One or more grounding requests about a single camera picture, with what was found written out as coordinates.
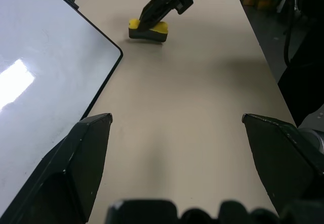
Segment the floor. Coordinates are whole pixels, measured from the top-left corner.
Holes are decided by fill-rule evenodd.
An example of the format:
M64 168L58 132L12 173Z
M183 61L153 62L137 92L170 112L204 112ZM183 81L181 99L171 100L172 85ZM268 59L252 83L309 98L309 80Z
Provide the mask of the floor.
M270 69L278 82L286 65L284 62L284 31L287 27L284 15L257 11L254 7L244 6L244 11L250 21L253 31L259 41ZM302 19L294 28L290 45L290 57L298 49L308 31L308 21ZM309 115L300 128L311 128L324 131L324 106Z

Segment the table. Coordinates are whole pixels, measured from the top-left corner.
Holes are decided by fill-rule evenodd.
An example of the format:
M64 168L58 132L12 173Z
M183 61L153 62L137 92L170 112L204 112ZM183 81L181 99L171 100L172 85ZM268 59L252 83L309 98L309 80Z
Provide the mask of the table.
M239 0L194 0L165 19L165 44L128 39L149 0L76 0L124 57L91 115L109 112L105 170L90 223L119 199L171 199L216 216L222 200L274 208L249 147L244 113L292 117Z

